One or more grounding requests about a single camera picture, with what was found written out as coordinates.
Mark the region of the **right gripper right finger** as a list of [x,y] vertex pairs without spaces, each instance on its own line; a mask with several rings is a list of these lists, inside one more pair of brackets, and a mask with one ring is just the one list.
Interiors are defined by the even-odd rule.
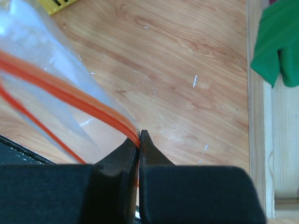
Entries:
[[144,224],[264,224],[254,184],[235,166],[173,164],[140,136],[139,206]]

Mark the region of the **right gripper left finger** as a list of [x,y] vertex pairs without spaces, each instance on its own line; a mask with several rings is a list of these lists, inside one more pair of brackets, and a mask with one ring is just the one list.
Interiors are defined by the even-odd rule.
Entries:
[[0,165],[0,221],[133,224],[138,159],[125,140],[95,164]]

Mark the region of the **clear zip top bag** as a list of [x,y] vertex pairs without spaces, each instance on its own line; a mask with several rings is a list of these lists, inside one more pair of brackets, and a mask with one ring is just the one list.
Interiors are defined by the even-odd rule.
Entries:
[[74,163],[95,163],[125,140],[140,145],[134,119],[37,0],[0,3],[0,96]]

